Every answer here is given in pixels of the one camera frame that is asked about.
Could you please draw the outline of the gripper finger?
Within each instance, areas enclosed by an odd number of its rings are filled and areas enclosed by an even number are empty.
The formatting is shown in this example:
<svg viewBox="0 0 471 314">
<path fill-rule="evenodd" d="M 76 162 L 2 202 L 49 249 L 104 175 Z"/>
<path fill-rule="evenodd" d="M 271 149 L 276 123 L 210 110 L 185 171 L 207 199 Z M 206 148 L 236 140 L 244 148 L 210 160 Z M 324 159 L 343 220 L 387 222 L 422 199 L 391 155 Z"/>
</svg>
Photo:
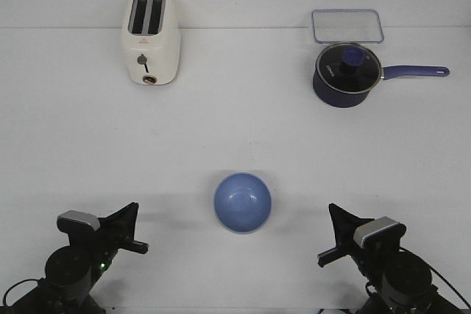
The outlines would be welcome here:
<svg viewBox="0 0 471 314">
<path fill-rule="evenodd" d="M 330 214 L 330 219 L 332 222 L 332 227 L 333 227 L 333 233 L 334 233 L 334 239 L 335 239 L 335 249 L 340 249 L 341 241 L 339 238 L 339 207 L 334 204 L 330 203 L 328 205 L 328 211 Z"/>
<path fill-rule="evenodd" d="M 353 241 L 353 234 L 357 228 L 373 221 L 373 218 L 359 218 L 352 213 L 347 212 L 339 207 L 339 238 L 341 244 L 346 244 Z"/>
<path fill-rule="evenodd" d="M 137 202 L 132 202 L 129 204 L 129 212 L 128 212 L 128 231 L 129 237 L 131 240 L 135 239 L 135 225 L 138 217 L 138 208 L 139 204 Z"/>
<path fill-rule="evenodd" d="M 100 227 L 109 231 L 115 232 L 118 235 L 129 235 L 128 231 L 128 212 L 129 204 L 115 213 L 99 218 Z"/>
</svg>

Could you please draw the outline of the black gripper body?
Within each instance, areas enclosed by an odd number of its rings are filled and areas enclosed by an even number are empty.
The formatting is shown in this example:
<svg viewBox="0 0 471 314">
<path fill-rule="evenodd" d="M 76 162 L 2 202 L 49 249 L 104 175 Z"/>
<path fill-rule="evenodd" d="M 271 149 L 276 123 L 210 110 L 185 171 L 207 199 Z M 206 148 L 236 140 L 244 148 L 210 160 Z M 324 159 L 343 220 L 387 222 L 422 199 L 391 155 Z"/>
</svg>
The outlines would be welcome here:
<svg viewBox="0 0 471 314">
<path fill-rule="evenodd" d="M 90 227 L 79 228 L 69 236 L 71 245 L 80 246 L 89 254 L 91 259 L 91 276 L 101 277 L 111 266 L 119 249 L 146 254 L 149 244 L 134 238 L 135 226 L 108 225 L 97 230 Z"/>
<path fill-rule="evenodd" d="M 361 249 L 353 240 L 352 242 L 341 244 L 340 249 L 329 249 L 317 256 L 318 265 L 323 268 L 328 263 L 336 261 L 345 256 L 351 256 L 359 271 L 369 281 L 378 281 L 380 273 L 384 268 L 386 258 L 399 251 L 397 246 L 382 246 L 379 249 Z"/>
</svg>

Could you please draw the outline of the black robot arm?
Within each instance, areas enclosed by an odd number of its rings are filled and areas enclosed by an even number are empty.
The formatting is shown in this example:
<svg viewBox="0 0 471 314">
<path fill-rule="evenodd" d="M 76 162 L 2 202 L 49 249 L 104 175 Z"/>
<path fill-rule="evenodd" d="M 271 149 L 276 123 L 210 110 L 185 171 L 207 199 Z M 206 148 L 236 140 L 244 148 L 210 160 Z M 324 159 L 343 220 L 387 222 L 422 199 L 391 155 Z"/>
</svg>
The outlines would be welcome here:
<svg viewBox="0 0 471 314">
<path fill-rule="evenodd" d="M 100 218 L 69 210 L 57 217 L 57 228 L 69 244 L 54 251 L 45 264 L 45 277 L 13 304 L 4 294 L 2 313 L 105 313 L 91 296 L 93 286 L 111 266 L 120 249 L 146 254 L 149 245 L 135 239 L 139 204 Z"/>
<path fill-rule="evenodd" d="M 440 278 L 464 305 L 470 303 L 435 268 L 400 245 L 407 227 L 389 217 L 360 218 L 328 205 L 336 245 L 317 256 L 319 267 L 349 256 L 366 278 L 367 301 L 358 313 L 461 313 L 441 296 Z"/>
</svg>

